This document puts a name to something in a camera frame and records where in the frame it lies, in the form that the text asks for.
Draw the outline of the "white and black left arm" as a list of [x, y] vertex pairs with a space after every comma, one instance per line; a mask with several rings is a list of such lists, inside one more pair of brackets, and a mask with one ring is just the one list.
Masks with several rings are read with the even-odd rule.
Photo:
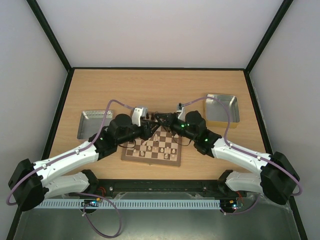
[[141, 120], [136, 124], [129, 115], [119, 114], [99, 133], [72, 150], [34, 163], [28, 158], [20, 161], [8, 181], [10, 195], [20, 211], [29, 211], [51, 194], [52, 181], [82, 165], [112, 155], [119, 145], [138, 138], [148, 140], [159, 127], [156, 121]]

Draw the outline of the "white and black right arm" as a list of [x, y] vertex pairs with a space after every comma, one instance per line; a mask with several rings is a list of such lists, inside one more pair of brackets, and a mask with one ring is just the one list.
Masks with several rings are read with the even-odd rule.
[[179, 119], [177, 113], [156, 113], [154, 117], [168, 132], [193, 141], [201, 154], [229, 161], [249, 171], [233, 171], [220, 181], [218, 191], [224, 196], [236, 191], [255, 192], [285, 205], [299, 184], [299, 175], [283, 153], [256, 152], [229, 142], [209, 130], [197, 110], [188, 112], [184, 120]]

